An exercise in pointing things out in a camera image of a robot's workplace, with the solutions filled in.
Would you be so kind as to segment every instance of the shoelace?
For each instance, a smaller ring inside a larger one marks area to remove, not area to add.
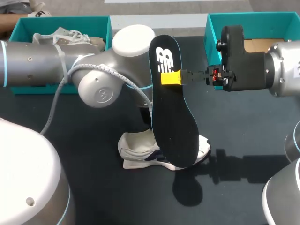
[[[82,34],[81,32],[77,30],[70,30],[69,35],[72,36],[72,42],[88,42],[90,43],[90,37],[87,34]]]

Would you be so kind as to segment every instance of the cardboard box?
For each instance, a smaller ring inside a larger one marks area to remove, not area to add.
[[[244,41],[244,47],[248,53],[268,52],[268,49],[277,42],[283,42],[283,39],[250,39]]]

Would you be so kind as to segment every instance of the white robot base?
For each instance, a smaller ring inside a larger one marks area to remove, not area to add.
[[[74,225],[75,205],[51,143],[0,119],[0,225]]]

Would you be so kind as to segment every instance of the black insole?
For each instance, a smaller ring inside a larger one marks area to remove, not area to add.
[[[162,85],[161,73],[181,69],[177,41],[168,35],[154,38],[149,48],[153,85],[152,129],[162,153],[177,167],[195,163],[199,151],[196,121],[183,97],[182,86]]]

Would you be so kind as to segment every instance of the white sneaker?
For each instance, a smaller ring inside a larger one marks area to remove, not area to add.
[[[32,42],[34,44],[53,44],[53,37],[56,35],[68,35],[69,31],[59,27],[53,34],[49,35],[41,35],[39,33],[35,33],[32,36]]]
[[[199,153],[194,164],[201,161],[209,152],[208,139],[199,135]],[[182,170],[166,160],[155,141],[153,131],[124,133],[119,140],[118,149],[124,159],[124,169],[139,169],[151,165],[162,165],[169,170]]]
[[[105,49],[105,42],[102,38],[89,37],[87,34],[82,34],[77,30],[66,30],[62,27],[59,27],[53,34],[50,35],[35,33],[32,37],[32,42],[37,44],[58,45],[89,43],[96,46],[101,52]]]
[[[27,16],[28,17],[50,17],[51,14],[49,11],[38,11],[38,12],[32,12]]]
[[[44,7],[45,7],[45,3],[40,2],[37,3],[35,0],[29,0],[29,4],[30,4],[30,8],[32,9],[32,11],[43,11]]]

